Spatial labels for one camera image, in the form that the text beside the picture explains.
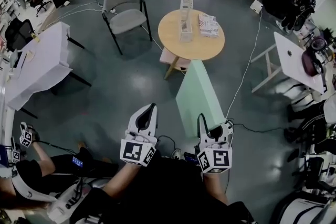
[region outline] white cable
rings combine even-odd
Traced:
[[[144,28],[143,26],[142,26],[142,28],[143,29],[145,29],[145,31],[147,32],[147,34],[149,35],[149,32],[147,31],[147,29],[146,28]],[[157,44],[157,42],[156,42],[156,40],[152,37],[152,39],[154,40],[154,42],[155,42],[155,44],[159,47],[159,49],[161,50],[161,51],[163,51],[163,49],[160,47],[160,45],[159,44]]]
[[[70,15],[73,15],[73,14],[76,14],[76,13],[79,13],[79,12],[85,12],[85,11],[87,11],[87,10],[93,10],[93,11],[95,11],[95,12],[101,12],[101,10],[97,10],[97,9],[93,9],[93,8],[91,8],[91,9],[83,9],[83,10],[79,10],[79,11],[77,11],[77,12],[70,13],[70,14],[68,14],[68,15],[66,15],[66,16],[59,17],[57,20],[54,20],[52,23],[48,24],[48,25],[46,26],[46,28],[48,28],[50,25],[52,25],[53,23],[57,22],[58,20],[64,19],[65,17],[68,17],[68,16],[70,16]]]
[[[88,4],[79,5],[79,6],[75,7],[75,8],[73,8],[72,10],[63,13],[63,14],[62,14],[61,16],[59,16],[56,20],[58,20],[60,17],[63,17],[63,16],[66,15],[67,13],[72,12],[72,11],[75,10],[76,8],[83,7],[83,6],[87,6],[87,5],[90,5],[90,4],[93,4],[93,3],[98,3],[98,2],[94,1],[94,2],[90,2],[90,3],[88,3]]]
[[[254,47],[253,47],[253,50],[252,50],[252,52],[251,52],[250,59],[249,59],[249,61],[248,61],[246,70],[245,70],[244,75],[243,75],[243,78],[242,78],[242,82],[240,83],[240,85],[239,85],[239,87],[238,87],[238,90],[237,90],[235,96],[233,97],[233,100],[232,100],[232,102],[231,102],[231,104],[230,104],[230,106],[229,106],[229,109],[227,110],[227,114],[226,114],[226,117],[225,117],[226,119],[227,119],[227,117],[229,116],[230,108],[231,108],[233,102],[234,102],[235,99],[236,99],[236,96],[237,96],[237,94],[238,94],[238,92],[239,92],[239,90],[240,90],[240,87],[243,85],[243,81],[244,81],[245,74],[246,74],[246,72],[247,72],[247,69],[248,69],[250,63],[251,63],[252,54],[253,54],[253,52],[254,52],[256,46],[257,46],[257,40],[258,40],[258,36],[259,36],[259,31],[260,31],[261,18],[262,18],[262,11],[261,11],[260,19],[259,19],[259,29],[258,29],[258,33],[257,33],[257,36],[256,36],[256,42],[255,42]]]

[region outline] small screen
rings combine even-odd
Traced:
[[[79,159],[77,159],[76,157],[72,157],[72,162],[74,164],[76,164],[77,166],[79,166],[80,168],[83,168],[83,162],[81,162]]]

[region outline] hand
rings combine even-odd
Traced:
[[[34,129],[31,129],[28,127],[28,131],[31,133],[31,139],[32,141],[38,142],[40,141],[40,137],[38,135],[38,132],[36,132]]]

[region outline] white box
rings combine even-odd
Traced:
[[[205,148],[197,158],[204,173],[223,173],[232,167],[232,148]]]
[[[199,14],[199,30],[204,37],[218,37],[218,23],[215,16]]]
[[[127,163],[147,166],[156,149],[152,143],[135,140],[121,140],[120,159]]]
[[[260,11],[262,10],[262,8],[263,8],[263,4],[262,3],[260,3],[259,1],[257,1],[257,0],[254,0],[254,2],[252,3],[252,5],[251,5],[251,7],[250,7],[251,9],[253,9],[256,13],[260,13]]]

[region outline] chair leg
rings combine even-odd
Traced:
[[[71,43],[75,44],[75,45],[78,46],[79,48],[85,49],[85,47],[84,47],[81,43],[75,41],[74,39],[72,39],[72,38],[69,37],[69,36],[68,36],[68,41],[70,41]]]
[[[81,78],[80,76],[74,74],[73,72],[69,73],[69,76],[74,78],[75,80],[78,80],[79,82],[91,87],[92,85],[90,83],[88,83],[85,79]]]
[[[153,41],[151,27],[149,26],[149,20],[148,20],[148,18],[147,18],[147,27],[148,27],[149,39],[151,41]]]
[[[29,116],[31,116],[31,117],[33,117],[33,118],[35,118],[35,119],[38,119],[37,116],[35,116],[35,115],[32,114],[31,112],[29,112],[28,110],[26,110],[26,109],[24,109],[24,108],[21,108],[20,110],[21,110],[22,112],[26,113],[27,115],[29,115]]]
[[[113,39],[114,39],[114,42],[116,43],[116,46],[117,46],[117,48],[118,48],[120,54],[122,55],[122,52],[121,52],[121,49],[120,49],[120,47],[119,47],[119,45],[118,45],[118,42],[117,42],[117,39],[116,39],[115,34],[112,32],[111,29],[110,29],[110,32],[111,32],[111,35],[112,35],[112,37],[113,37]]]

